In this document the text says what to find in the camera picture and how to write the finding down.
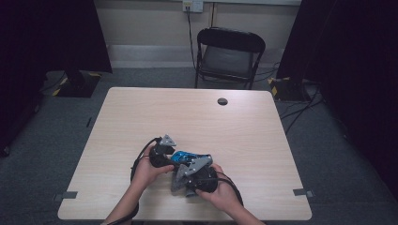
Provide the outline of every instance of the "gray carpet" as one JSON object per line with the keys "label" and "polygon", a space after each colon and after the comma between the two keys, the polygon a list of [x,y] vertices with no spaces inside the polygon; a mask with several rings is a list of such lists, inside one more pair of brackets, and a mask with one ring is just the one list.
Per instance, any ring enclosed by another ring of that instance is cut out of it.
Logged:
{"label": "gray carpet", "polygon": [[[45,91],[40,110],[0,158],[0,224],[99,224],[62,221],[54,194],[66,191],[100,106],[113,86],[192,88],[192,68],[116,68],[104,74],[92,98],[52,97]],[[62,72],[48,74],[44,86]],[[267,75],[260,75],[257,80]],[[200,82],[200,88],[243,89],[238,83]],[[254,90],[269,90],[266,80]],[[308,87],[313,95],[314,86]],[[321,100],[317,95],[314,102]],[[305,104],[276,102],[284,115]],[[288,128],[295,116],[283,120]],[[309,221],[268,221],[268,224],[398,224],[398,204],[372,165],[344,138],[344,126],[323,102],[305,111],[287,134],[309,199]]]}

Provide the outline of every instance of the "chair seat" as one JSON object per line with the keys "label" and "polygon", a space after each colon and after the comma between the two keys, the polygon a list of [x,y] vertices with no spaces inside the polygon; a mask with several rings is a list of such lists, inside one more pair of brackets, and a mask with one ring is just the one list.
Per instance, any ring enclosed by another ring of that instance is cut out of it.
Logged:
{"label": "chair seat", "polygon": [[252,76],[253,53],[207,46],[201,70],[207,73],[223,73],[244,79]]}

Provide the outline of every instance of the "baseboard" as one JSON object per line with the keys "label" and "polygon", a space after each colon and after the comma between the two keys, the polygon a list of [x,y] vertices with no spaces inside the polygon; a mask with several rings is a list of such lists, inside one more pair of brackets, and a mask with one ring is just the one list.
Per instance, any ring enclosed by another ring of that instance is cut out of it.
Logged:
{"label": "baseboard", "polygon": [[[108,45],[112,68],[188,68],[193,67],[189,46]],[[281,61],[284,49],[268,49],[259,67],[272,68]],[[193,57],[197,50],[193,48]]]}

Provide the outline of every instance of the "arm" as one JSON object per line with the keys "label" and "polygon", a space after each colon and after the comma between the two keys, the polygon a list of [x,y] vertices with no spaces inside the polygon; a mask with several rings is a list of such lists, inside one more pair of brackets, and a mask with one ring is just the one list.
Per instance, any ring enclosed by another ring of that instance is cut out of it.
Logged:
{"label": "arm", "polygon": [[138,163],[135,175],[119,203],[116,205],[111,214],[105,219],[104,224],[114,222],[131,213],[137,206],[144,190],[152,184],[162,173],[168,173],[173,170],[174,166],[169,165],[165,167],[155,168],[149,161],[149,151],[152,146],[147,147],[144,151],[144,156]]}
{"label": "arm", "polygon": [[[227,177],[222,175],[223,171],[219,165],[213,164],[212,167],[216,172],[219,172],[218,175],[220,178],[227,179]],[[263,222],[258,220],[257,217],[240,204],[235,191],[223,181],[219,182],[219,186],[212,193],[204,192],[199,189],[196,190],[196,193],[203,199],[211,202],[216,208],[228,214],[237,224],[264,225]]]}

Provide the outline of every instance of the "blue component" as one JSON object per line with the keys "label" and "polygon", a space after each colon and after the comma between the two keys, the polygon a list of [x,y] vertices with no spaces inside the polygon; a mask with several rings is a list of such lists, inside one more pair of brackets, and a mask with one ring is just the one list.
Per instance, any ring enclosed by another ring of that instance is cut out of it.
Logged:
{"label": "blue component", "polygon": [[202,157],[207,157],[207,155],[197,155],[194,153],[178,151],[172,155],[171,160],[178,163],[189,163],[193,158],[202,158]]}

